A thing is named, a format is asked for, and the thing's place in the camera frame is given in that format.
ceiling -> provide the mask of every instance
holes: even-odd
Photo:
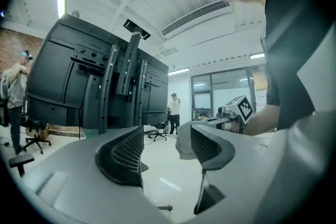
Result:
[[[151,37],[140,48],[157,57],[171,69],[201,68],[203,65],[228,65],[249,61],[249,54],[261,51],[259,38],[264,28],[263,8],[257,4],[231,3],[234,29],[209,41],[183,47],[174,40],[174,50],[166,46],[161,30],[180,17],[215,0],[67,0],[67,13],[77,10],[80,18],[125,40],[131,33],[123,24],[132,20]],[[11,0],[3,27],[44,38],[57,21],[56,0]]]

vertical mounting rail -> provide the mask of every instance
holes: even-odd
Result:
[[[99,91],[98,103],[98,134],[107,132],[107,113],[109,104],[109,95],[111,90],[112,75],[114,66],[119,52],[119,46],[113,45],[110,51],[110,56],[105,67],[103,81]]]
[[[131,40],[127,46],[124,61],[121,66],[119,80],[117,84],[117,94],[128,95],[132,75],[132,68],[137,61],[137,50],[141,39],[141,29],[135,28]]]
[[[134,108],[134,126],[140,126],[142,123],[142,93],[145,84],[145,74],[147,70],[147,60],[142,59],[140,64],[139,78],[136,85],[135,108]]]

black pants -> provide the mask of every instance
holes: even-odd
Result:
[[[15,152],[20,151],[20,126],[21,126],[21,111],[22,106],[8,109],[10,118],[10,136],[12,138],[12,144]]]
[[[176,124],[176,134],[177,127],[180,125],[180,115],[170,115],[170,134],[174,132],[174,124]]]

black t-shirt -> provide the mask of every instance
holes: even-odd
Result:
[[[297,72],[332,24],[334,10],[328,13],[328,4],[323,0],[266,0],[267,104],[280,106],[278,130],[314,111]]]

light fixture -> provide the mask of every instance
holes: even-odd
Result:
[[[250,55],[250,59],[257,59],[257,58],[262,58],[265,57],[265,54],[252,54]]]
[[[181,69],[181,70],[178,70],[178,71],[171,72],[171,73],[168,74],[168,76],[179,74],[179,73],[183,73],[183,72],[188,72],[188,71],[190,71],[190,69],[189,68],[185,68],[185,69]]]
[[[66,13],[66,0],[57,0],[58,18],[62,17]]]

